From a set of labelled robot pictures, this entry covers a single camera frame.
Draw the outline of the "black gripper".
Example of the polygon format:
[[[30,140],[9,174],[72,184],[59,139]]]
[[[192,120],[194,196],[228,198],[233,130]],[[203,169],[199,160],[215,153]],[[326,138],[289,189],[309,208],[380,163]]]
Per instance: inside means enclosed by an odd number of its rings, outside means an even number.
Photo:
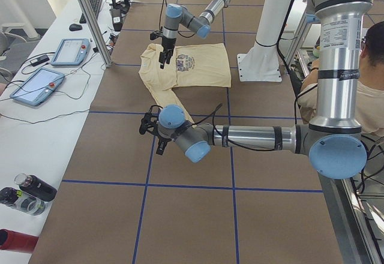
[[[170,60],[175,49],[175,44],[176,38],[168,38],[166,36],[162,37],[161,45],[163,47],[163,51],[159,54],[159,63],[161,69],[164,68],[165,63],[170,64]]]
[[[167,144],[171,141],[172,139],[168,135],[163,135],[161,133],[158,133],[158,145],[157,145],[156,154],[163,155]]]

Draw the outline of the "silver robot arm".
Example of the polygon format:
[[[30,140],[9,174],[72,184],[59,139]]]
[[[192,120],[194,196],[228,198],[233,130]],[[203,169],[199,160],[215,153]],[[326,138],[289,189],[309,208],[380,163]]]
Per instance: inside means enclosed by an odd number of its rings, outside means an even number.
[[[367,162],[355,103],[362,18],[372,4],[373,0],[308,0],[321,23],[316,115],[309,124],[284,128],[191,123],[179,106],[171,104],[161,109],[155,124],[157,153],[162,154],[170,141],[194,163],[213,145],[290,150],[307,155],[325,177],[355,176]]]
[[[162,50],[158,61],[163,69],[170,63],[176,46],[179,27],[183,26],[194,35],[205,39],[211,31],[211,25],[219,12],[228,7],[231,0],[212,0],[206,8],[195,15],[186,5],[168,4],[165,10],[164,25],[150,35],[150,39],[161,38]]]

